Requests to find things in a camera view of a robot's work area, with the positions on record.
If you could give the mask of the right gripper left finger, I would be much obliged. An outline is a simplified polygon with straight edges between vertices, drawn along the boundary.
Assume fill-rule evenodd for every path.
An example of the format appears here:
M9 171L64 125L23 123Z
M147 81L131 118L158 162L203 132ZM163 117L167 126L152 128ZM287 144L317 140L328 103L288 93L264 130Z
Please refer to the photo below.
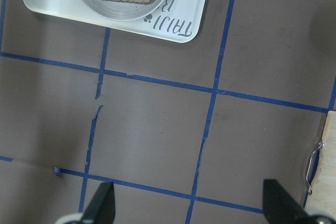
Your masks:
M113 223L115 203L114 183L101 183L83 212L81 223Z

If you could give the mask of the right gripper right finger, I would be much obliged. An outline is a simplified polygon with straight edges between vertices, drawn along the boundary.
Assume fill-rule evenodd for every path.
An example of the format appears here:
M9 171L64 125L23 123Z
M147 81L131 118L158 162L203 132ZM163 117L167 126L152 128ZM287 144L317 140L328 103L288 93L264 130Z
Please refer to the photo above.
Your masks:
M309 215L276 179L264 179L263 214L268 223L301 223Z

